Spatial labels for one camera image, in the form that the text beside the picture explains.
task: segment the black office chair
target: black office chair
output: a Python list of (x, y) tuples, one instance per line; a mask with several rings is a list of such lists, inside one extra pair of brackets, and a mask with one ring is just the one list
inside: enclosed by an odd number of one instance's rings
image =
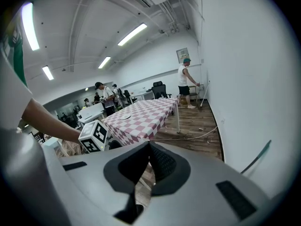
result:
[(125, 90), (124, 91), (124, 93), (123, 93), (125, 96), (126, 96), (126, 98), (127, 98), (127, 102), (129, 103), (129, 104), (131, 104), (132, 102), (131, 102), (131, 99), (130, 99), (130, 93), (128, 92), (128, 90)]
[(155, 99), (159, 99), (162, 96), (164, 98), (170, 98), (171, 94), (166, 94), (166, 85), (162, 83), (162, 81), (158, 81), (153, 83), (153, 87), (151, 88), (152, 92), (154, 93)]

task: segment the person's arm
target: person's arm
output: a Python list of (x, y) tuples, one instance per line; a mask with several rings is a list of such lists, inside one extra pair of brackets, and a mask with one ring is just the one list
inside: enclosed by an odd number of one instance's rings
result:
[(80, 131), (54, 118), (39, 102), (31, 99), (22, 119), (40, 132), (80, 144)]
[(199, 86), (199, 83), (196, 83), (192, 76), (188, 73), (188, 69), (183, 69), (183, 74), (185, 74), (192, 83), (194, 83), (196, 86)]
[(106, 89), (106, 91), (108, 93), (108, 96), (109, 96), (106, 100), (113, 100), (115, 98), (114, 93), (108, 87), (106, 87), (105, 89)]

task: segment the fluorescent light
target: fluorescent light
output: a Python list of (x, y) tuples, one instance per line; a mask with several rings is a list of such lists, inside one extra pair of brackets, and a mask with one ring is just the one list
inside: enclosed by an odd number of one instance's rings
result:
[(145, 24), (141, 24), (139, 27), (135, 28), (133, 31), (131, 31), (122, 41), (119, 42), (119, 46), (124, 45), (126, 42), (128, 42), (132, 37), (134, 37), (137, 33), (141, 32), (143, 29), (145, 29), (147, 26)]
[(48, 66), (45, 66), (42, 69), (43, 69), (44, 73), (47, 75), (48, 79), (53, 80), (53, 76), (52, 76)]
[(100, 64), (100, 66), (98, 67), (98, 69), (101, 69), (102, 67), (104, 67), (104, 65), (110, 60), (111, 57), (106, 57), (102, 63)]
[(40, 47), (33, 26), (32, 3), (27, 3), (22, 7), (22, 22), (30, 47), (32, 50), (39, 49)]

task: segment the cable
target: cable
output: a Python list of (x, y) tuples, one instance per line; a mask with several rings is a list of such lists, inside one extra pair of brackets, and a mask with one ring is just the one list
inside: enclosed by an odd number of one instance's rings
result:
[(207, 132), (206, 134), (204, 134), (204, 135), (202, 135), (202, 136), (199, 136), (199, 137), (183, 138), (183, 139), (157, 139), (157, 140), (151, 140), (151, 141), (177, 141), (177, 140), (191, 140), (191, 139), (196, 139), (196, 138), (204, 137), (205, 135), (208, 135), (210, 132), (213, 132), (213, 131), (214, 131), (216, 128), (217, 128), (217, 126), (216, 126), (216, 127), (213, 129), (213, 130), (211, 130), (211, 131)]

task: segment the pink and white checkered tablecloth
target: pink and white checkered tablecloth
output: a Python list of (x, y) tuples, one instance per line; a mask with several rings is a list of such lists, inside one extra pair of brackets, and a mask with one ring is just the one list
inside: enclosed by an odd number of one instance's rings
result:
[[(130, 145), (154, 137), (177, 103), (178, 98), (138, 101), (102, 121), (124, 145)], [(124, 114), (131, 117), (121, 120)]]

